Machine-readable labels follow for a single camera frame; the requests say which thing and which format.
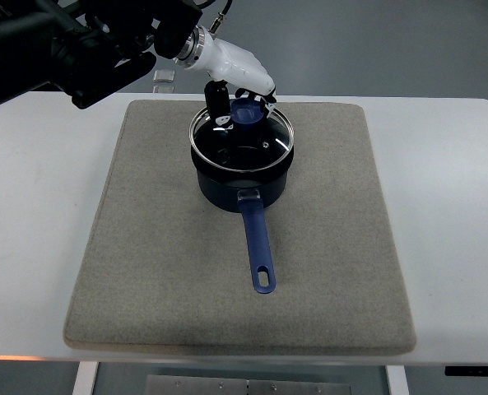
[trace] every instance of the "white table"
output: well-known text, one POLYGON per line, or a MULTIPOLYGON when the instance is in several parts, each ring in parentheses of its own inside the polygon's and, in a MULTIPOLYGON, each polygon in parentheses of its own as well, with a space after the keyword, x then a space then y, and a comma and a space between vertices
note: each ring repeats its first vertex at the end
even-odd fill
POLYGON ((188 357, 79 351, 63 322, 128 103, 60 93, 0 106, 0 359, 488 364, 488 101, 284 96, 364 108, 417 334, 390 357, 188 357))

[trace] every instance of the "black cable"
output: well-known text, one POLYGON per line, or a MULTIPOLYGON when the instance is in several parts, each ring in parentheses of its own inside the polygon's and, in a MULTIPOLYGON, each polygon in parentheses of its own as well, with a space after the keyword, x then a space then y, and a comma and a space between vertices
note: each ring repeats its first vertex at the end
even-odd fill
POLYGON ((197 4, 197 6, 202 10, 203 8, 209 7, 211 4, 213 4, 216 0, 206 0, 205 2, 201 4, 197 4))
MULTIPOLYGON (((204 8, 209 7, 212 5, 216 0, 206 0, 205 2, 202 2, 201 4, 197 4, 197 6, 202 10, 204 8)), ((227 12, 229 11, 230 5, 233 3, 233 0, 227 0, 227 4, 225 5, 224 9, 221 11, 221 14, 226 15, 227 12)))
POLYGON ((230 5, 233 3, 233 0, 227 0, 227 4, 225 5, 224 9, 221 11, 222 14, 227 15, 229 11, 230 5))

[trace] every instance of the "handle hole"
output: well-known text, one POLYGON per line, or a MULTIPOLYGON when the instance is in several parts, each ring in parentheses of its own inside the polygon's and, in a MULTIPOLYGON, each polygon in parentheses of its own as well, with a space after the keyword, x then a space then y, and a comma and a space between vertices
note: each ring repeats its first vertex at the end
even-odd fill
POLYGON ((261 266, 258 268, 258 282, 260 286, 269 286, 269 271, 267 267, 261 266))

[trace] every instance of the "saucepan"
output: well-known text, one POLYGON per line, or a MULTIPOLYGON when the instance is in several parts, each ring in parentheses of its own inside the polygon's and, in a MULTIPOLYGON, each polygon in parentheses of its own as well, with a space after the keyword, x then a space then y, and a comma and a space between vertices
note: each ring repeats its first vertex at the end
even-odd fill
POLYGON ((277 280, 264 208, 286 187, 294 155, 291 123, 278 109, 267 116, 256 100, 239 98, 230 102, 230 119, 201 110, 189 137, 203 195, 222 210, 242 214, 253 287, 273 292, 277 280))

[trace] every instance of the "orange light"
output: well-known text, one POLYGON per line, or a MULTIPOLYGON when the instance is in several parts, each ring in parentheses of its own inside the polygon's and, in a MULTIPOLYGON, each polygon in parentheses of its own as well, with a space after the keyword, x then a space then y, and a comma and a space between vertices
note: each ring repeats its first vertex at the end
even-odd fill
POLYGON ((0 355, 0 360, 46 360, 40 356, 25 356, 25 355, 0 355))

